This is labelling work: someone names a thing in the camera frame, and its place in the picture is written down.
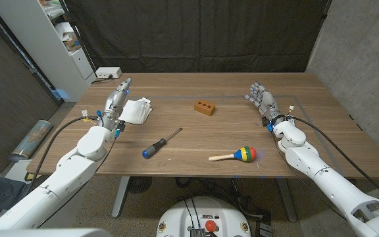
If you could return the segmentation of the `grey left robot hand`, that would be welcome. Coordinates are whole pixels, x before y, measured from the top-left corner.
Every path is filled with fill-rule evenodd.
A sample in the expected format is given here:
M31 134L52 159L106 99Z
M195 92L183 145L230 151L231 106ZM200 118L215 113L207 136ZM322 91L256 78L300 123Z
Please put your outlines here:
M105 109L99 118L98 125L108 130L112 130L116 124L116 121L120 117L123 111L123 104L132 79L129 77L125 79L107 98Z

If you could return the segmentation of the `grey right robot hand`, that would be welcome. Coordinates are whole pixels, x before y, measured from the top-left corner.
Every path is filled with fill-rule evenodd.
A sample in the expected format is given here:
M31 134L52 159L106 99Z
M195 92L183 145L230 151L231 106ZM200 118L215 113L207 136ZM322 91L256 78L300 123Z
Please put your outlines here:
M263 126L274 126L284 121L273 95L259 82L255 81L250 88L250 95L245 98L258 108Z

